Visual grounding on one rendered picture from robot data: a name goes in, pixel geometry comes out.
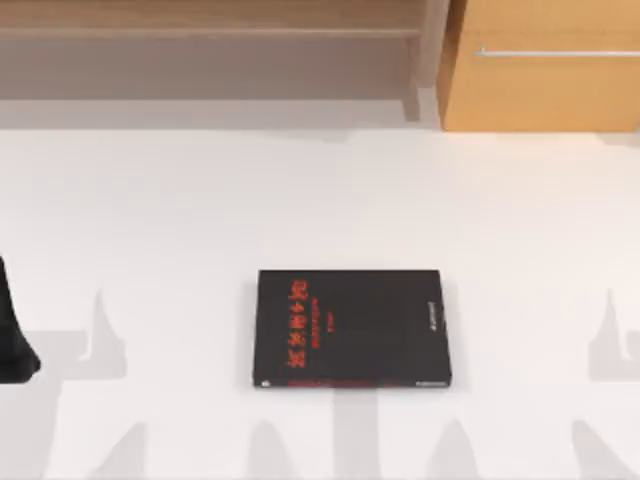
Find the open wooden shelf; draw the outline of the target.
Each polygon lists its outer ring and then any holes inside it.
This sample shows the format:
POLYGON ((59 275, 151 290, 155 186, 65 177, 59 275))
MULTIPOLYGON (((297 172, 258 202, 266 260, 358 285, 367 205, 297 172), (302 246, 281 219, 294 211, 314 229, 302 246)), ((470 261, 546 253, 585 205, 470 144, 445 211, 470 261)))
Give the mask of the open wooden shelf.
POLYGON ((419 110, 430 0, 0 0, 0 100, 419 110))

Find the wooden drawer front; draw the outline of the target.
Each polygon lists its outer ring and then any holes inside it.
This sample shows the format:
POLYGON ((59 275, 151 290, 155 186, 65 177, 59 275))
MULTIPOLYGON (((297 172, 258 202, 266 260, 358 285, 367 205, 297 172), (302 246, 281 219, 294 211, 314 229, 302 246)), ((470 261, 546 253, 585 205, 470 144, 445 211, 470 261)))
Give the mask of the wooden drawer front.
POLYGON ((437 78, 450 132, 640 130, 640 58, 487 58, 489 50, 640 51, 640 32, 463 33, 445 42, 437 78))

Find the black book with red lettering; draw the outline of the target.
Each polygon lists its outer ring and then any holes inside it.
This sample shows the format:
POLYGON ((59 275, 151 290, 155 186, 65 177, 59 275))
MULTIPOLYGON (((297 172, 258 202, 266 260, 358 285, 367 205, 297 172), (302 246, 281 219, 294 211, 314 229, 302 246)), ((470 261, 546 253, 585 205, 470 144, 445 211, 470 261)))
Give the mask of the black book with red lettering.
POLYGON ((447 388, 437 270, 262 270, 257 388, 447 388))

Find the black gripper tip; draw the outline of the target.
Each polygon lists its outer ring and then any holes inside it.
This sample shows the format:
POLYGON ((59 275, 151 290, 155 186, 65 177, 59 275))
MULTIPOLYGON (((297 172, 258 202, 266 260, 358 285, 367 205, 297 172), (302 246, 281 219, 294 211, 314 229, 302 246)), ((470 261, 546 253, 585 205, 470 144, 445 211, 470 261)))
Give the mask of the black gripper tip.
POLYGON ((27 383, 40 369, 41 360, 17 320, 0 256, 0 384, 27 383))

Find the light wooden cupboard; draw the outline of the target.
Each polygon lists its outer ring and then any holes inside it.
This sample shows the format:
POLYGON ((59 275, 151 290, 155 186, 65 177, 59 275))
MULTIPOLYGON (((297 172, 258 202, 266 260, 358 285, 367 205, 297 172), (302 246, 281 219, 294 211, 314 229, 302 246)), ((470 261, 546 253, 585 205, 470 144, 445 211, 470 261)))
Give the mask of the light wooden cupboard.
POLYGON ((640 0, 450 0, 450 132, 640 130, 640 0))

